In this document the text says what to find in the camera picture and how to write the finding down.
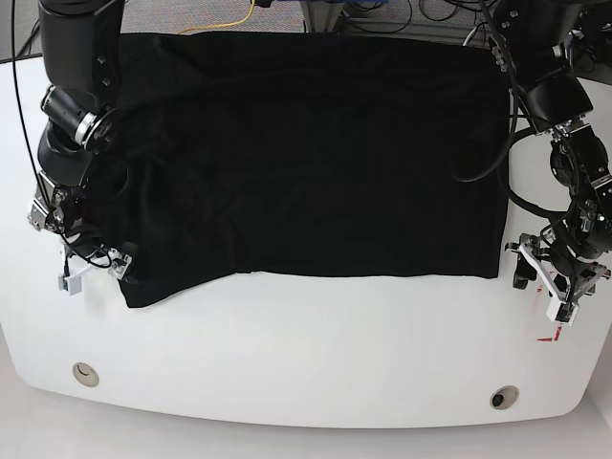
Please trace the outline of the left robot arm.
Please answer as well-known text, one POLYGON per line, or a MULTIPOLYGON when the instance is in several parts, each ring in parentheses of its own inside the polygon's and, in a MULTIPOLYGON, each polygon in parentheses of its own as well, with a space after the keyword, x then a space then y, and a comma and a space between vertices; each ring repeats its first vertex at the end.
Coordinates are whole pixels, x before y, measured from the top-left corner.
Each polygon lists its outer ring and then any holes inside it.
POLYGON ((549 210, 519 197, 505 178, 499 183, 520 208, 548 221, 539 235, 518 244, 514 285, 526 287, 543 276, 543 261, 557 270, 553 288, 563 295, 590 289, 605 269, 597 258, 611 249, 611 170, 602 141, 583 118, 593 109, 572 68, 565 43, 583 11, 597 1, 498 1, 479 4, 492 34, 492 52, 511 83, 511 123, 524 118, 529 126, 513 130, 504 144, 529 135, 551 135, 550 166, 568 189, 566 210, 549 210))

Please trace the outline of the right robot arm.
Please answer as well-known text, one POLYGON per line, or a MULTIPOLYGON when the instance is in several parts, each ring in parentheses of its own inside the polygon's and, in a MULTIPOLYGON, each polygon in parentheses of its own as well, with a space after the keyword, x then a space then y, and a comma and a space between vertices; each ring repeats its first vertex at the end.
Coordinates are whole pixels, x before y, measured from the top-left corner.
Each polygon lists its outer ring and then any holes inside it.
POLYGON ((105 243, 88 211, 128 188, 123 160, 101 160, 116 135, 120 88, 121 1, 41 1, 42 56, 50 86, 41 100, 48 122, 37 159, 40 171, 29 221, 61 239, 59 288, 75 295, 93 269, 123 278, 132 258, 105 243))

